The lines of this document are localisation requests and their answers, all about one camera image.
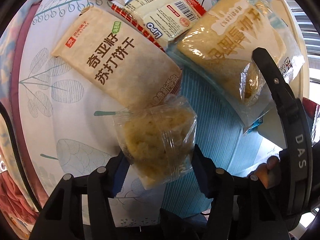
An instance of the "pink fabric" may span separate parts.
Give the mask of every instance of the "pink fabric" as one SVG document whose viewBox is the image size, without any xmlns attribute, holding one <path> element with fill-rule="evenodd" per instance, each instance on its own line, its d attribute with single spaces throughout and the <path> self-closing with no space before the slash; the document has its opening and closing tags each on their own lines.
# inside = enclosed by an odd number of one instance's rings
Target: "pink fabric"
<svg viewBox="0 0 320 240">
<path fill-rule="evenodd" d="M 31 187 L 33 188 L 33 192 L 35 193 L 39 203 L 41 206 L 44 206 L 46 201 L 48 200 L 48 195 L 44 190 L 36 171 L 32 165 L 28 149 L 26 146 L 26 142 L 24 140 L 24 135 L 22 131 L 21 119 L 20 119 L 20 111 L 19 111 L 19 73 L 20 73 L 20 63 L 22 58 L 23 47 L 27 38 L 27 34 L 32 24 L 32 20 L 36 11 L 39 7 L 40 3 L 34 4 L 31 6 L 30 11 L 20 29 L 17 45 L 14 54 L 13 66 L 12 66 L 12 74 L 11 74 L 11 107 L 12 107 L 12 116 L 13 123 L 16 129 L 17 135 L 17 143 L 20 150 L 20 156 L 23 160 L 23 164 L 25 167 L 25 171 L 30 182 Z"/>
<path fill-rule="evenodd" d="M 0 209 L 30 225 L 34 225 L 38 217 L 7 171 L 0 174 Z"/>
</svg>

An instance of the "light blue striped surface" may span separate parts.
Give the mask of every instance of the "light blue striped surface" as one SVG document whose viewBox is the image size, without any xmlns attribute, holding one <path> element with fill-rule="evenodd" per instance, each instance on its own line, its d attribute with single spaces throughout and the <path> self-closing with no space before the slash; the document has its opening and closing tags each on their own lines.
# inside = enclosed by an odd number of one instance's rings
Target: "light blue striped surface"
<svg viewBox="0 0 320 240">
<path fill-rule="evenodd" d="M 243 137 L 240 124 L 220 102 L 214 89 L 189 68 L 183 70 L 181 94 L 189 99 L 198 114 L 196 143 L 204 156 L 231 174 L 250 167 L 262 137 L 256 132 Z M 162 207 L 183 218 L 205 211 L 210 203 L 200 192 L 194 173 L 190 172 L 167 184 Z"/>
</svg>

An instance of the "cracker package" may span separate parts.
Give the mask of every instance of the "cracker package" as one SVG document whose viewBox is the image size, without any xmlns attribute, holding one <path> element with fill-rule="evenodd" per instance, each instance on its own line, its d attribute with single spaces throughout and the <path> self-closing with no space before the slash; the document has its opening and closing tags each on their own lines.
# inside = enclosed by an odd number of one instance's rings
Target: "cracker package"
<svg viewBox="0 0 320 240">
<path fill-rule="evenodd" d="M 197 0 L 132 0 L 123 9 L 164 48 L 205 13 Z"/>
<path fill-rule="evenodd" d="M 159 104 L 178 90 L 180 68 L 125 22 L 91 7 L 52 52 L 124 107 Z"/>
<path fill-rule="evenodd" d="M 113 116 L 119 145 L 145 189 L 192 170 L 196 118 L 184 97 L 171 95 L 163 105 Z"/>
<path fill-rule="evenodd" d="M 218 1 L 167 53 L 213 84 L 249 126 L 272 100 L 252 62 L 257 47 L 269 52 L 287 82 L 304 63 L 289 28 L 265 0 Z"/>
</svg>

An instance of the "screw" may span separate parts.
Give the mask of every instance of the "screw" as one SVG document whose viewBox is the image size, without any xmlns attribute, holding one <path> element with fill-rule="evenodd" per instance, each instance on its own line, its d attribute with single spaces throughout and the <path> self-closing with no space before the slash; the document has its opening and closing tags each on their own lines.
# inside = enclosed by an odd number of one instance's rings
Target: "screw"
<svg viewBox="0 0 320 240">
<path fill-rule="evenodd" d="M 105 167 L 99 167 L 99 168 L 97 169 L 97 172 L 98 172 L 98 173 L 104 173 L 106 170 L 107 170 L 107 169 L 106 169 Z"/>
<path fill-rule="evenodd" d="M 259 178 L 256 175 L 253 174 L 253 175 L 250 176 L 250 179 L 253 180 L 253 181 L 257 181 Z"/>
<path fill-rule="evenodd" d="M 63 175 L 63 179 L 64 180 L 69 180 L 69 179 L 71 179 L 71 177 L 72 177 L 72 175 L 71 174 L 65 174 L 65 175 Z"/>
<path fill-rule="evenodd" d="M 217 168 L 217 169 L 216 169 L 216 173 L 217 173 L 217 174 L 223 174 L 223 173 L 224 173 L 224 169 L 222 169 L 222 168 Z"/>
</svg>

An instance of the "barcode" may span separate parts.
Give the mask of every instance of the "barcode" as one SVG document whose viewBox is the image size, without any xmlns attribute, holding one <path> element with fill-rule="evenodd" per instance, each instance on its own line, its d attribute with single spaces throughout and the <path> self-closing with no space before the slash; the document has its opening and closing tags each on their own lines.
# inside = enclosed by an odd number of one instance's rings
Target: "barcode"
<svg viewBox="0 0 320 240">
<path fill-rule="evenodd" d="M 188 6 L 185 5 L 184 2 L 176 2 L 174 4 L 175 6 L 177 6 L 177 8 L 190 20 L 196 20 L 197 17 L 195 16 L 195 14 L 188 8 Z"/>
</svg>

